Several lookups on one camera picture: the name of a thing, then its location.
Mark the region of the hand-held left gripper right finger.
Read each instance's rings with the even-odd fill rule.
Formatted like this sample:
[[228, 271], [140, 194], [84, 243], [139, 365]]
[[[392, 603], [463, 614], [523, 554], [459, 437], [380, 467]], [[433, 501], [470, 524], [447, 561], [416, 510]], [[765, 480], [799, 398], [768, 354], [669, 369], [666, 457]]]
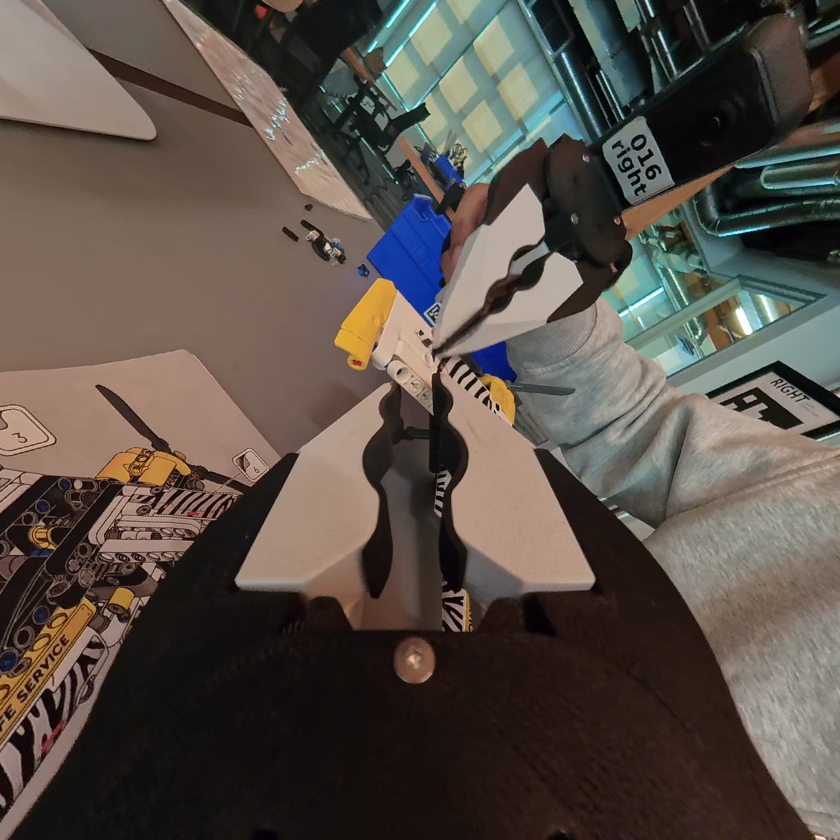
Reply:
[[561, 468], [447, 373], [432, 380], [442, 626], [469, 631], [477, 606], [587, 592], [595, 574], [550, 484]]

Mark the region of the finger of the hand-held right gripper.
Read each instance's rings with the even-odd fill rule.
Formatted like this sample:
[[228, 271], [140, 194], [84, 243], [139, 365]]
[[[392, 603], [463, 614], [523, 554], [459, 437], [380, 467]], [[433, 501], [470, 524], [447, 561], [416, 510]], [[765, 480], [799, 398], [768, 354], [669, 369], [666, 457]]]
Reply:
[[483, 350], [533, 331], [582, 287], [577, 265], [557, 253], [529, 263], [517, 281], [489, 301], [488, 269], [476, 257], [448, 284], [437, 316], [437, 352], [464, 354]]
[[[526, 184], [492, 222], [481, 224], [469, 236], [449, 283], [459, 275], [459, 270], [466, 267], [469, 257], [476, 257], [488, 269], [490, 293], [498, 284], [505, 287], [510, 281], [508, 273], [516, 253], [523, 248], [533, 250], [543, 236], [541, 202], [530, 184]], [[447, 286], [443, 290], [439, 312]], [[437, 323], [434, 327], [434, 348], [437, 348]]]

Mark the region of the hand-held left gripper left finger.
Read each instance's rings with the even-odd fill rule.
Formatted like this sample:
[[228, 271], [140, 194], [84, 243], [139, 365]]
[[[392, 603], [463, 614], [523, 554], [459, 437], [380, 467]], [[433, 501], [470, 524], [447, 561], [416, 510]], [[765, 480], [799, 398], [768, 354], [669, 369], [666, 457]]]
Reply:
[[235, 582], [332, 597], [353, 629], [384, 591], [394, 546], [382, 485], [403, 430], [402, 389], [381, 386], [299, 449]]

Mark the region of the lego airplane model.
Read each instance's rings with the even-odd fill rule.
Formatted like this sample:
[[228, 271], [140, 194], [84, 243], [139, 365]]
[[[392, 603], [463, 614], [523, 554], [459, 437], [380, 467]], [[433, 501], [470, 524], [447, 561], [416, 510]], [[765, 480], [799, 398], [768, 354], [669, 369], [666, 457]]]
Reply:
[[[428, 410], [430, 422], [433, 377], [447, 373], [514, 427], [515, 402], [504, 383], [492, 377], [484, 383], [463, 362], [437, 356], [430, 328], [389, 280], [378, 279], [364, 294], [343, 322], [335, 344], [348, 354], [351, 368], [362, 370], [373, 363], [386, 371], [392, 382], [401, 387], [402, 396], [411, 396]], [[592, 589], [601, 592], [605, 599], [632, 603], [633, 610], [639, 612], [644, 586], [656, 576], [655, 562], [643, 544], [567, 468], [561, 465], [552, 469], [549, 476], [595, 574]]]

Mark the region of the lego instruction booklet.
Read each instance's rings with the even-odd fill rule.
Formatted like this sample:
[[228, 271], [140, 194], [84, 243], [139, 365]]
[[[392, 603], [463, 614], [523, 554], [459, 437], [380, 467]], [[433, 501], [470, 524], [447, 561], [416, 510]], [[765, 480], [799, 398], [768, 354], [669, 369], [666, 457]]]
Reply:
[[1, 404], [9, 838], [165, 575], [279, 456], [186, 350], [4, 372]]

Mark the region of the loose small lego pieces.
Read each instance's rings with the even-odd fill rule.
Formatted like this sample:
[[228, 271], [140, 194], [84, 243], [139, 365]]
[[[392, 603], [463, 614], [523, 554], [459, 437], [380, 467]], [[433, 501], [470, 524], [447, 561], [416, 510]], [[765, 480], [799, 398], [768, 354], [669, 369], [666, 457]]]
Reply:
[[313, 253], [322, 261], [333, 266], [349, 266], [351, 260], [347, 255], [346, 248], [337, 237], [328, 235], [323, 225], [312, 222], [311, 216], [315, 213], [315, 203], [308, 202], [303, 206], [303, 218], [297, 227], [288, 224], [281, 226], [280, 230], [292, 242], [305, 242]]

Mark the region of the person's right hand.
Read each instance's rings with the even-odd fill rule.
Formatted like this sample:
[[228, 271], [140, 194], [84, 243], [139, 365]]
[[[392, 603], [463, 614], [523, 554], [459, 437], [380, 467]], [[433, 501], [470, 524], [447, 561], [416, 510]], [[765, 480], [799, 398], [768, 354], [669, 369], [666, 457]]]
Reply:
[[440, 257], [442, 286], [451, 280], [467, 239], [485, 221], [489, 191], [489, 184], [476, 183], [465, 191], [460, 200]]

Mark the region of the blue plastic bin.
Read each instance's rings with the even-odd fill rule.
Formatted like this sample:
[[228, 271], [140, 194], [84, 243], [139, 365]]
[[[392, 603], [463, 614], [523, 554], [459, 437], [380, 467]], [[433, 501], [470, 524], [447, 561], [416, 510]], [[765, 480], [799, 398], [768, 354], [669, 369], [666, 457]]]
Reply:
[[376, 275], [392, 281], [431, 327], [438, 320], [440, 260], [451, 229], [435, 208], [431, 197], [415, 195], [368, 254]]

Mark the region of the framed marker poster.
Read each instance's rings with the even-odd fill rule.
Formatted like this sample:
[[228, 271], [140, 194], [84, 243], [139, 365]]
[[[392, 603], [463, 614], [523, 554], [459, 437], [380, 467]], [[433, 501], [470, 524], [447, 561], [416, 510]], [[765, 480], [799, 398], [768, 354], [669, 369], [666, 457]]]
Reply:
[[839, 434], [839, 398], [776, 361], [707, 393], [714, 403], [806, 438]]

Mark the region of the person's grey hoodie torso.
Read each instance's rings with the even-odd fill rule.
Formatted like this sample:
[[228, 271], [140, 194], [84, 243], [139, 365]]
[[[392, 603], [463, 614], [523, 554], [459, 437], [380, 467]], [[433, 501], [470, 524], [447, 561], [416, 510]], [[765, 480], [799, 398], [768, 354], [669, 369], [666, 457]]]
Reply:
[[744, 727], [803, 821], [838, 837], [838, 452], [773, 469], [646, 478], [654, 556], [717, 658]]

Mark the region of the laminated paper sheet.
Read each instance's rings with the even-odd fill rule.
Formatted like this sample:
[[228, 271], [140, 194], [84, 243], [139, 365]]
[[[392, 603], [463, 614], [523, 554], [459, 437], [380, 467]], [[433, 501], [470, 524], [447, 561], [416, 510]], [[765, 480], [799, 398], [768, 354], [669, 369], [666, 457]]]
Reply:
[[163, 1], [299, 192], [359, 219], [372, 219], [270, 75], [188, 6]]

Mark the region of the white monitor stand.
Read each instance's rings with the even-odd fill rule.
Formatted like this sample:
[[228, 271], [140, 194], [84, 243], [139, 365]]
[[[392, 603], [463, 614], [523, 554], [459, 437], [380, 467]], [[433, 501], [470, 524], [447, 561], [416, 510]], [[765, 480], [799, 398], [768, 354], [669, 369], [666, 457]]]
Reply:
[[1, 118], [152, 141], [141, 106], [39, 1], [1, 2]]

